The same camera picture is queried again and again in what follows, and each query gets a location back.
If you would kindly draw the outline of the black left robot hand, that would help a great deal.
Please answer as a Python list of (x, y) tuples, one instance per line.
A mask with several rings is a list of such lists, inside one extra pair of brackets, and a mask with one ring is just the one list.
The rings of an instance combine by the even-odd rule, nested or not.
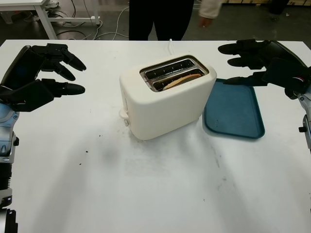
[(85, 71), (85, 64), (69, 52), (65, 44), (45, 46), (24, 46), (7, 69), (1, 86), (17, 90), (37, 79), (38, 73), (55, 72), (68, 81), (74, 81), (75, 76), (61, 63), (71, 66), (78, 71)]

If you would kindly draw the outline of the person left hand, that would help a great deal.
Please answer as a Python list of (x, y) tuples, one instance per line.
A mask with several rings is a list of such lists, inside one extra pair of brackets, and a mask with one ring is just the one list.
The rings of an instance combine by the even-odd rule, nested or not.
[(199, 26), (202, 28), (207, 28), (212, 22), (213, 19), (201, 17), (199, 21)]

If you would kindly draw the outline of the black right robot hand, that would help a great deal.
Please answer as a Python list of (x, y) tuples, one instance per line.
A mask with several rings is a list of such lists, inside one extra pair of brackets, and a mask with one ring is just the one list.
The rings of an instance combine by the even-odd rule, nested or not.
[(233, 67), (248, 67), (255, 71), (248, 77), (234, 77), (224, 81), (228, 85), (267, 86), (269, 83), (304, 94), (311, 85), (311, 69), (283, 44), (254, 39), (238, 40), (218, 47), (227, 55), (239, 55), (228, 60)]

